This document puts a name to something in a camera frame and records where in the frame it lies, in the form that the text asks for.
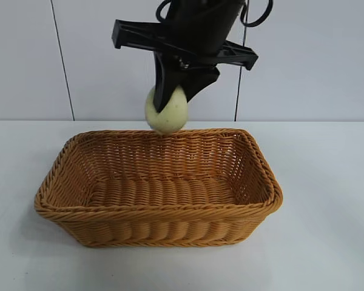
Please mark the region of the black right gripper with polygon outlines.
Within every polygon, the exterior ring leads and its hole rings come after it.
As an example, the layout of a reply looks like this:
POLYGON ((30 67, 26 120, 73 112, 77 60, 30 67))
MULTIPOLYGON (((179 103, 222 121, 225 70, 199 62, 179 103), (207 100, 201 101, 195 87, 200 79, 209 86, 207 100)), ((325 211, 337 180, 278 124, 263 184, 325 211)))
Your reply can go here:
POLYGON ((155 52, 153 104, 157 113, 175 89, 189 102, 220 76, 216 66, 186 67, 180 60, 253 68, 257 54, 227 39, 242 6, 244 1, 163 1, 155 12, 157 22, 115 21, 112 42, 116 49, 125 46, 155 52))

